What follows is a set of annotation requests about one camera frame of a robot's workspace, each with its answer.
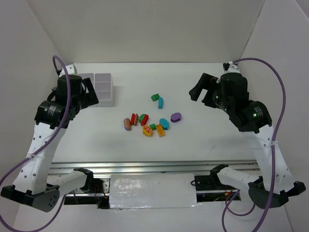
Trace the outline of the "green red rounded lego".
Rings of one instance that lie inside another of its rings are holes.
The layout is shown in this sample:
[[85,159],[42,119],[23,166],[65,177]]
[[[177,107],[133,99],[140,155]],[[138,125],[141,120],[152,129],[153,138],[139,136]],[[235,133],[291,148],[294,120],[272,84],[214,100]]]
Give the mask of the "green red rounded lego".
[[139,122],[142,126],[144,126],[148,121],[149,116],[147,114],[142,114],[139,117]]

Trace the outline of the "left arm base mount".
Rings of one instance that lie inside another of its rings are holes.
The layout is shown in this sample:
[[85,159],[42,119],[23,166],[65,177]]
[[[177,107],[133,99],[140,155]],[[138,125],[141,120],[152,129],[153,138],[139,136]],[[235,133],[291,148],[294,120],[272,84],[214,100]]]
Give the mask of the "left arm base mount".
[[95,205],[97,209],[110,209],[110,178],[94,178],[88,190],[76,188],[67,194],[64,205]]

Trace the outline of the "yellow studded lego brick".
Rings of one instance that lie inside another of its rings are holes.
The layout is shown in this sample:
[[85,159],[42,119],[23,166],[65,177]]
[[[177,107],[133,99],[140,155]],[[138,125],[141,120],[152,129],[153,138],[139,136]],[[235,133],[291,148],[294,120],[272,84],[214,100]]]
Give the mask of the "yellow studded lego brick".
[[156,125],[156,131],[157,131],[159,137],[165,136],[165,131],[164,131],[161,124]]

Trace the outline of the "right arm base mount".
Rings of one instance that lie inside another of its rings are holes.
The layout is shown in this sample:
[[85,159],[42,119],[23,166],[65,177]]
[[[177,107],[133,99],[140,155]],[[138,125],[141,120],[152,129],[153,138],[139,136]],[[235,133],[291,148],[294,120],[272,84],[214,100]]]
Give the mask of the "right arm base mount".
[[215,183],[210,175],[196,175],[190,184],[196,189],[198,203],[225,201],[237,191],[232,186]]

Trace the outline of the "small green lego brick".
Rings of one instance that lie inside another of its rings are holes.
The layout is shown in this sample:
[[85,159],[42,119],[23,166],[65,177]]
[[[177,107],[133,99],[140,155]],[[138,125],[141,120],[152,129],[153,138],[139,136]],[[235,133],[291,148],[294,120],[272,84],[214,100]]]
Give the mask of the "small green lego brick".
[[149,126],[149,128],[150,128],[152,131],[156,130],[156,124],[151,124],[151,125]]

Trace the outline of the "yellow butterfly lego brick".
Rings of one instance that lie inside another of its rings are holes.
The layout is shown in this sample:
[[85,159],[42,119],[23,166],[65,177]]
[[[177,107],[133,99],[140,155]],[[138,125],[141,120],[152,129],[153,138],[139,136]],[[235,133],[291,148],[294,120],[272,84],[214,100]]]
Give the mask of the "yellow butterfly lego brick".
[[151,137],[153,134],[153,130],[148,125],[142,127],[142,132],[147,137]]

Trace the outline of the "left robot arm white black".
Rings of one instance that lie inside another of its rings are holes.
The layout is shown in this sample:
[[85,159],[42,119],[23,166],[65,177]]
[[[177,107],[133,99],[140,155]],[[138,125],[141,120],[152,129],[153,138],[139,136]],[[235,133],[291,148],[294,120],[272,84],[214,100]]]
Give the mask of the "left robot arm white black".
[[75,168],[48,183],[58,144],[76,115],[89,106],[98,104],[90,78],[77,75],[74,65],[58,71],[57,87],[43,101],[35,116],[33,139],[27,160],[10,186],[4,186],[0,195],[14,202],[50,212],[60,197],[75,189],[88,192],[94,179],[93,172]]

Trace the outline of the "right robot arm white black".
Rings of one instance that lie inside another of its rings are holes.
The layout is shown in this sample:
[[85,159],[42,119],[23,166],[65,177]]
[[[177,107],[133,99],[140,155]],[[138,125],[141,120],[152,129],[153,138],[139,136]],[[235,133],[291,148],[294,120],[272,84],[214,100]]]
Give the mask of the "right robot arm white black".
[[304,192],[306,187],[292,176],[278,144],[272,139],[275,130],[267,107],[250,100],[248,81],[237,65],[225,63],[223,68],[224,74],[219,78],[203,73],[189,91],[190,98],[197,101],[202,90],[207,91],[202,103],[228,114],[253,150],[261,175],[249,175],[220,164],[211,169],[208,176],[195,177],[195,187],[201,190],[207,185],[231,186],[240,190],[241,199],[261,209],[267,207],[268,196],[272,193],[269,207],[281,207],[290,197]]

